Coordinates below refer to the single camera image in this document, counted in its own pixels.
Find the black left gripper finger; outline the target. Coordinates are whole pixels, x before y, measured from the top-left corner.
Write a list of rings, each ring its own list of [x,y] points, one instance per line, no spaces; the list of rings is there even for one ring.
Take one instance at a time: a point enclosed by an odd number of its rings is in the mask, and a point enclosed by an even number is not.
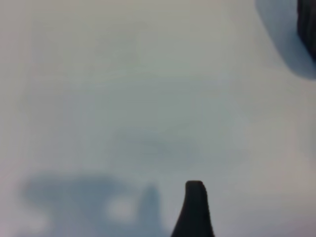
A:
[[[207,191],[202,181],[185,184],[185,198],[172,237],[214,237]]]

